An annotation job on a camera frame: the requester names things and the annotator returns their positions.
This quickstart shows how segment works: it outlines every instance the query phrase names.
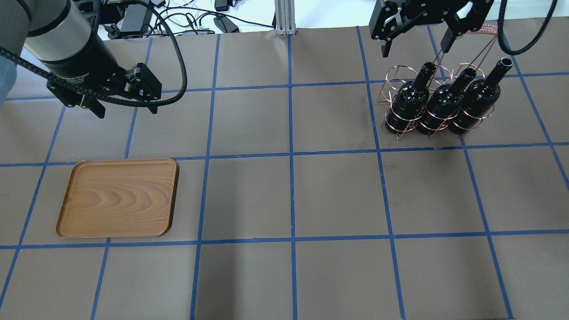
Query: bottle opening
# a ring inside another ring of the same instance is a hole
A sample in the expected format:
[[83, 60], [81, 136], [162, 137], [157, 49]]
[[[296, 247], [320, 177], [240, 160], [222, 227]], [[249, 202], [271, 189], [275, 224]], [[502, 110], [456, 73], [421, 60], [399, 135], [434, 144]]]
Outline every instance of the bottle opening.
[[429, 72], [435, 72], [436, 71], [436, 64], [434, 64], [432, 62], [426, 62], [423, 65], [423, 68], [425, 68]]
[[466, 68], [463, 72], [468, 77], [472, 77], [472, 78], [476, 77], [476, 70], [474, 70], [472, 68]]
[[513, 65], [513, 62], [510, 58], [502, 58], [500, 59], [500, 62], [506, 67], [511, 67]]

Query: black cable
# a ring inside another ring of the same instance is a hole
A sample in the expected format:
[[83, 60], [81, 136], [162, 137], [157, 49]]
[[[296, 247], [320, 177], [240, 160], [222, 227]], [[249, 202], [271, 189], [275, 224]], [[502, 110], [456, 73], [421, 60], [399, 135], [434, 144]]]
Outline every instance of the black cable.
[[206, 13], [201, 14], [201, 15], [198, 17], [198, 20], [199, 20], [199, 21], [198, 21], [197, 25], [198, 25], [198, 26], [201, 26], [201, 25], [202, 25], [202, 24], [201, 24], [201, 21], [202, 21], [206, 16], [208, 16], [208, 15], [216, 15], [216, 14], [215, 14], [215, 13], [212, 13], [212, 12], [206, 12]]
[[154, 9], [154, 6], [151, 3], [146, 3], [146, 2], [139, 1], [139, 0], [129, 0], [125, 4], [127, 4], [127, 5], [143, 5], [147, 8], [149, 8], [152, 11], [152, 13], [154, 15], [156, 15], [156, 18], [158, 20], [160, 20], [161, 23], [164, 24], [164, 28], [166, 29], [166, 33], [170, 37], [170, 39], [172, 40], [172, 45], [174, 46], [174, 51], [176, 52], [178, 62], [180, 63], [180, 69], [182, 71], [182, 87], [180, 88], [180, 91], [174, 97], [166, 99], [166, 100], [161, 100], [161, 101], [130, 101], [130, 100], [123, 100], [123, 99], [108, 97], [108, 96], [103, 95], [102, 93], [95, 92], [91, 89], [81, 87], [81, 86], [74, 84], [74, 83], [70, 83], [70, 82], [54, 75], [53, 73], [47, 72], [47, 71], [35, 66], [34, 64], [30, 63], [29, 61], [18, 57], [17, 55], [13, 54], [12, 52], [8, 51], [7, 49], [5, 49], [3, 47], [0, 47], [0, 55], [3, 56], [4, 58], [14, 62], [14, 63], [21, 65], [22, 67], [28, 69], [29, 71], [35, 73], [36, 75], [43, 77], [49, 81], [52, 81], [53, 83], [55, 83], [57, 85], [61, 85], [62, 87], [73, 90], [73, 91], [80, 93], [84, 96], [94, 98], [97, 100], [101, 100], [101, 101], [105, 101], [105, 102], [109, 102], [112, 104], [134, 106], [134, 107], [149, 107], [149, 106], [162, 106], [162, 105], [172, 104], [172, 103], [180, 100], [181, 97], [184, 95], [186, 88], [188, 87], [188, 75], [187, 75], [186, 70], [185, 70], [184, 58], [182, 57], [182, 53], [180, 52], [180, 47], [178, 46], [178, 43], [176, 41], [176, 37], [175, 37], [174, 33], [172, 33], [172, 30], [170, 29], [170, 27], [168, 27], [168, 24], [166, 23], [166, 21]]
[[512, 48], [508, 47], [505, 41], [504, 17], [506, 15], [507, 3], [508, 0], [502, 0], [502, 2], [500, 3], [500, 12], [498, 13], [498, 44], [500, 44], [500, 48], [502, 49], [502, 51], [504, 51], [504, 53], [516, 56], [532, 48], [537, 43], [539, 38], [541, 38], [543, 32], [545, 31], [545, 28], [547, 28], [547, 25], [549, 24], [549, 20], [551, 20], [551, 16], [553, 16], [553, 11], [555, 10], [555, 6], [557, 5], [557, 0], [551, 0], [551, 7], [549, 7], [549, 12], [547, 12], [547, 16], [545, 17], [545, 20], [543, 21], [541, 28], [539, 29], [533, 40], [530, 43], [528, 43], [525, 47], [519, 50], [512, 50]]
[[192, 20], [193, 20], [194, 24], [197, 23], [196, 17], [194, 17], [193, 14], [191, 14], [191, 13], [188, 12], [188, 13], [186, 13], [186, 15], [190, 15], [190, 16], [192, 17]]
[[267, 27], [267, 28], [271, 28], [271, 29], [275, 29], [273, 26], [269, 26], [268, 24], [262, 24], [262, 23], [257, 23], [257, 22], [252, 22], [252, 21], [247, 21], [247, 20], [243, 20], [241, 18], [235, 17], [233, 15], [229, 15], [229, 14], [225, 14], [225, 13], [220, 13], [220, 12], [216, 12], [216, 11], [212, 11], [212, 10], [207, 10], [207, 9], [201, 9], [201, 8], [189, 8], [189, 7], [185, 7], [185, 6], [178, 6], [178, 7], [169, 7], [168, 9], [186, 9], [186, 10], [197, 10], [197, 11], [202, 11], [202, 12], [207, 12], [207, 13], [212, 13], [214, 15], [224, 15], [226, 17], [229, 18], [233, 18], [236, 20], [239, 20], [241, 22], [245, 22], [248, 24], [254, 24], [256, 26], [261, 26], [261, 27]]
[[[193, 29], [193, 30], [185, 30], [185, 31], [179, 31], [179, 32], [174, 32], [174, 35], [180, 35], [180, 34], [185, 34], [188, 32], [205, 32], [206, 34], [215, 34], [215, 31], [210, 30], [210, 29]], [[149, 36], [159, 36], [159, 37], [163, 37], [163, 36], [168, 36], [167, 34], [139, 34], [139, 35], [128, 35], [126, 37], [124, 37], [123, 39], [138, 39], [138, 38], [144, 38], [144, 37], [149, 37]]]

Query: grid square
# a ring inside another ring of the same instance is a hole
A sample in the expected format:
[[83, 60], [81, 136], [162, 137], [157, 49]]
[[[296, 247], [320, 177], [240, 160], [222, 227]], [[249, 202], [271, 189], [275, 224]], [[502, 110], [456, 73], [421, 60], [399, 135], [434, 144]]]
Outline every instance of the grid square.
[[[211, 88], [217, 37], [186, 35], [177, 36], [176, 40], [188, 73], [188, 89]], [[170, 38], [152, 39], [148, 67], [162, 83], [162, 90], [182, 87], [180, 64]]]
[[524, 80], [551, 140], [569, 141], [567, 107], [563, 102], [569, 99], [569, 76], [526, 77]]
[[569, 190], [549, 147], [469, 155], [490, 230], [569, 228]]
[[385, 113], [389, 108], [389, 104], [385, 102], [377, 102], [377, 97], [381, 92], [381, 83], [371, 84], [372, 99], [373, 99], [373, 113], [376, 118], [377, 138], [380, 142], [381, 149], [397, 149], [397, 148], [412, 148], [412, 147], [432, 147], [438, 149], [447, 146], [460, 146], [460, 137], [448, 130], [438, 132], [432, 140], [424, 134], [413, 130], [401, 136], [397, 140], [397, 136], [387, 129], [382, 128], [385, 120]]
[[195, 157], [208, 143], [211, 92], [187, 92], [178, 102], [137, 112], [129, 158]]
[[484, 231], [462, 150], [383, 153], [394, 233]]
[[400, 319], [389, 240], [296, 243], [299, 319]]
[[297, 236], [387, 234], [376, 153], [294, 157]]
[[288, 157], [209, 162], [203, 239], [290, 237]]
[[547, 142], [519, 78], [504, 78], [494, 114], [464, 136], [469, 145]]
[[103, 251], [103, 248], [21, 251], [0, 318], [88, 319]]
[[[491, 24], [496, 26], [496, 20], [485, 21], [486, 24]], [[430, 26], [433, 38], [435, 39], [435, 45], [437, 52], [440, 50], [440, 41], [443, 39], [444, 33], [447, 31], [448, 25], [446, 23], [436, 24]], [[455, 68], [459, 63], [471, 63], [478, 53], [484, 49], [484, 47], [493, 39], [493, 35], [488, 34], [465, 34], [463, 37], [458, 38], [456, 42], [452, 45], [451, 50], [444, 54], [444, 58], [441, 64], [448, 68], [450, 71]], [[486, 50], [474, 61], [474, 65], [479, 66], [486, 75], [490, 73], [492, 68], [498, 63], [498, 61], [503, 57], [509, 57], [509, 55], [502, 52], [498, 41], [492, 46], [490, 53], [484, 62], [480, 64], [482, 58], [484, 57]], [[508, 74], [515, 74], [516, 69], [511, 70]], [[440, 71], [437, 71], [436, 77], [440, 77]]]
[[365, 80], [356, 28], [300, 29], [291, 41], [292, 83]]
[[292, 90], [294, 151], [375, 149], [365, 84]]
[[158, 237], [113, 238], [112, 242], [197, 240], [205, 161], [178, 161], [179, 175], [172, 226]]
[[290, 243], [201, 247], [196, 319], [291, 319]]
[[286, 88], [218, 91], [212, 155], [288, 152]]
[[18, 244], [41, 173], [41, 167], [0, 168], [0, 245]]
[[59, 100], [0, 106], [0, 163], [44, 162], [61, 113]]
[[408, 320], [507, 319], [486, 237], [395, 241]]
[[62, 239], [55, 233], [55, 225], [63, 203], [73, 166], [50, 166], [42, 179], [24, 244], [104, 243], [99, 239]]
[[95, 319], [189, 319], [195, 246], [110, 248]]
[[146, 60], [148, 52], [148, 39], [117, 39], [105, 41], [105, 46], [109, 49], [118, 65], [124, 69], [130, 69], [139, 62]]
[[[528, 44], [541, 28], [543, 20], [543, 18], [507, 20], [504, 29], [511, 48], [517, 50]], [[569, 35], [566, 32], [568, 28], [567, 17], [551, 18], [539, 42], [524, 54], [516, 56], [521, 72], [568, 72], [569, 61], [566, 55], [569, 43]]]
[[569, 235], [493, 237], [512, 313], [565, 320], [569, 314]]
[[[26, 48], [22, 48], [22, 53], [20, 53], [20, 58], [28, 60], [35, 66], [48, 70], [30, 51]], [[46, 87], [47, 81], [36, 75], [35, 73], [28, 71], [24, 67], [16, 66], [16, 82], [14, 87], [8, 92], [6, 98], [31, 98], [31, 97], [53, 97], [51, 91]]]
[[565, 173], [569, 171], [569, 146], [556, 146], [555, 151], [565, 169]]
[[221, 35], [216, 86], [287, 84], [287, 41], [273, 30]]
[[50, 161], [122, 159], [134, 108], [109, 104], [105, 106], [104, 119], [97, 118], [87, 109], [67, 108]]
[[393, 40], [387, 58], [383, 58], [379, 42], [370, 38], [369, 26], [360, 27], [360, 33], [370, 80], [385, 79], [385, 74], [394, 65], [404, 64], [419, 71], [425, 62], [435, 59], [431, 38], [425, 26], [417, 26], [398, 35]]
[[6, 276], [8, 276], [8, 271], [10, 270], [14, 253], [15, 250], [0, 250], [0, 283], [2, 284], [4, 283]]

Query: wooden tray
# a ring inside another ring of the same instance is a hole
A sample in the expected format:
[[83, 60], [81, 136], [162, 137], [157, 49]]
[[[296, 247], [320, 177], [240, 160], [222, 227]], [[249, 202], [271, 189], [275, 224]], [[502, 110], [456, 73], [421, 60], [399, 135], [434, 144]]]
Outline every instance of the wooden tray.
[[177, 183], [168, 158], [79, 162], [55, 231], [64, 238], [159, 236], [172, 223]]

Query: wine bottle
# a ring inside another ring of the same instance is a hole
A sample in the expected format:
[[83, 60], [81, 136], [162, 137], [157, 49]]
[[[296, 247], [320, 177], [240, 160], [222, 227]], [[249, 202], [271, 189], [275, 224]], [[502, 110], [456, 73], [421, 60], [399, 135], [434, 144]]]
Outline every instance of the wine bottle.
[[385, 117], [384, 124], [389, 132], [399, 134], [409, 129], [412, 120], [417, 118], [428, 100], [427, 83], [435, 71], [436, 65], [432, 62], [426, 62], [415, 80], [408, 81], [401, 86]]
[[445, 119], [456, 114], [464, 102], [464, 88], [476, 77], [476, 70], [466, 68], [452, 84], [443, 84], [427, 102], [425, 112], [418, 121], [417, 131], [432, 135], [444, 128]]
[[502, 58], [486, 79], [472, 82], [464, 94], [464, 103], [459, 114], [450, 121], [448, 129], [456, 134], [465, 134], [472, 128], [480, 117], [494, 105], [500, 97], [498, 83], [512, 68], [512, 60]]

